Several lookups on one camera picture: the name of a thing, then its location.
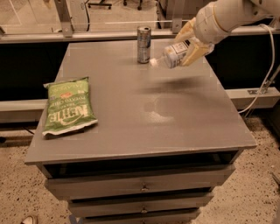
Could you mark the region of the clear plastic bottle white cap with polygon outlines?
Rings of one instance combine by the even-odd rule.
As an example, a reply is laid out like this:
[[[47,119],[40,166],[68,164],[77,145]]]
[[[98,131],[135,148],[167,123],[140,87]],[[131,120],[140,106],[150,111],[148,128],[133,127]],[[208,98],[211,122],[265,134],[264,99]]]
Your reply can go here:
[[[152,67],[162,66],[166,64],[168,68],[174,68],[181,64],[182,59],[186,56],[190,42],[183,41],[173,45],[168,45],[162,53],[162,56],[158,59],[150,59],[150,65]]]

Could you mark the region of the silver redbull can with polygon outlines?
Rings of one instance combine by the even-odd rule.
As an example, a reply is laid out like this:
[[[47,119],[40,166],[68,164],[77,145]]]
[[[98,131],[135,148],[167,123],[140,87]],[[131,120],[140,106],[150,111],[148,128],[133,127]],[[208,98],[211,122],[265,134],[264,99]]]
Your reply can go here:
[[[151,54],[151,28],[149,26],[137,27],[137,61],[145,64],[150,60]]]

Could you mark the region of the grey drawer cabinet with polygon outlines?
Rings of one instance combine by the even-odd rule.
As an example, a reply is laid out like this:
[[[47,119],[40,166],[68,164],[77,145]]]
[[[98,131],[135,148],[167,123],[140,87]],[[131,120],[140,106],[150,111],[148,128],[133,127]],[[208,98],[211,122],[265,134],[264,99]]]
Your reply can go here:
[[[97,124],[37,132],[25,161],[85,224],[190,221],[256,146],[205,59],[152,67],[137,61],[133,41],[72,43],[58,79],[81,77]]]

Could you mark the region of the green potato chips bag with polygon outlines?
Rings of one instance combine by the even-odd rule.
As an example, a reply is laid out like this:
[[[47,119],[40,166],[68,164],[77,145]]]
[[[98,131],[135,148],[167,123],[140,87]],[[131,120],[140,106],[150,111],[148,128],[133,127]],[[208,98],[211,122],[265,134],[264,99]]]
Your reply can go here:
[[[90,102],[88,77],[46,83],[46,120],[42,134],[62,135],[98,122]]]

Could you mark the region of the white shoe tip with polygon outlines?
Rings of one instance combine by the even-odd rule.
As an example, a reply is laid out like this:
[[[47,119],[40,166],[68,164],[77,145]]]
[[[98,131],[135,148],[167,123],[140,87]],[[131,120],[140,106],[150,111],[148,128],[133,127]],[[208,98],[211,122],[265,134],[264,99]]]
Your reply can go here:
[[[20,224],[38,224],[38,220],[36,216],[29,215],[25,217]]]

